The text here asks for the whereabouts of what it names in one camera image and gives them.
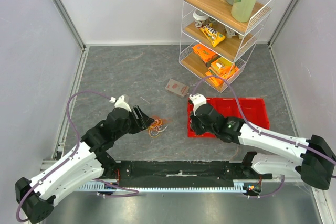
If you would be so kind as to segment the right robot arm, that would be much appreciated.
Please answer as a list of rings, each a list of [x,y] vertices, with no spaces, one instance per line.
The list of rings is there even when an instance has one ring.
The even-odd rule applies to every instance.
[[[330,187],[335,168],[335,153],[324,138],[283,135],[258,127],[244,119],[225,117],[212,105],[196,105],[191,113],[191,128],[203,134],[212,133],[227,143],[252,146],[269,152],[247,154],[240,166],[241,174],[248,179],[257,174],[282,175],[299,178],[321,190]]]

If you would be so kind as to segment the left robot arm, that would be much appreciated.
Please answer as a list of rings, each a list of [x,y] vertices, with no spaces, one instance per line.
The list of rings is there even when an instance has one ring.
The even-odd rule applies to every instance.
[[[17,221],[24,222],[20,217],[23,211],[27,221],[39,223],[81,185],[100,177],[111,178],[117,165],[107,151],[122,136],[144,131],[152,123],[154,119],[138,106],[130,110],[114,108],[51,167],[31,179],[22,177],[16,182]]]

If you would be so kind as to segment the red three-compartment bin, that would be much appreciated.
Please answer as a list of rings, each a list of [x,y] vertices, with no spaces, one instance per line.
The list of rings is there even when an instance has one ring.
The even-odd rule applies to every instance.
[[[242,112],[249,122],[264,129],[270,129],[266,106],[262,98],[239,98],[238,100]],[[225,117],[235,116],[238,118],[243,118],[234,98],[207,98],[207,103],[212,105],[219,113],[221,113]],[[193,105],[191,103],[187,105],[187,113],[188,137],[216,137],[214,134],[209,132],[197,135],[195,131],[191,128],[191,115],[193,114]]]

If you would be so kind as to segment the orange snack box stack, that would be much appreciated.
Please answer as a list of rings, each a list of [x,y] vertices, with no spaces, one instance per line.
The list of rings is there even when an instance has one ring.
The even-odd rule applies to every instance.
[[[234,63],[226,60],[223,57],[219,57],[213,61],[208,67],[208,71],[205,72],[206,76],[219,76],[225,80],[228,80],[233,74],[239,70],[239,67]]]

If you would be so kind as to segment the orange snack pack upper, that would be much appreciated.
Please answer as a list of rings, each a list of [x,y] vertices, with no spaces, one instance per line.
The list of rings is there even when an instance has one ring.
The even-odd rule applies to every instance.
[[[196,44],[192,47],[194,53],[196,53],[204,63],[209,63],[214,60],[218,54],[205,47],[203,44]]]

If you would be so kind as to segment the yellow candy bag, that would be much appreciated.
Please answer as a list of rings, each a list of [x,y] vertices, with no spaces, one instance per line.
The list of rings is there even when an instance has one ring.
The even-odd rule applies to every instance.
[[[213,47],[217,47],[226,38],[210,25],[201,26],[199,30],[205,35]]]

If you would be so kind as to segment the white object on shelf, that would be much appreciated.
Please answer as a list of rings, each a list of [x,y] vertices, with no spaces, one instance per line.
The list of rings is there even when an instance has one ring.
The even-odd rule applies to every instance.
[[[243,39],[243,35],[237,33],[237,32],[234,31],[233,29],[231,29],[231,28],[229,28],[229,27],[227,27],[227,26],[224,26],[224,28],[225,28],[225,31],[226,31],[226,37],[227,37],[227,38],[232,38],[232,37],[234,37],[234,36],[238,36],[238,38],[239,38],[240,40]]]

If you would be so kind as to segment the white lidded cup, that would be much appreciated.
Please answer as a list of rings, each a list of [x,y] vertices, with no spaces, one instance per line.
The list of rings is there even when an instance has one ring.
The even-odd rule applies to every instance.
[[[193,18],[194,18],[194,25],[196,28],[200,28],[202,26],[209,24],[209,16],[198,9],[196,9],[193,12]]]

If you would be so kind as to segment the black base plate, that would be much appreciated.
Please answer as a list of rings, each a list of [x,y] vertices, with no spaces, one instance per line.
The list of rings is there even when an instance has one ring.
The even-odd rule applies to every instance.
[[[119,161],[119,185],[136,188],[232,187],[234,180],[272,179],[229,161]]]

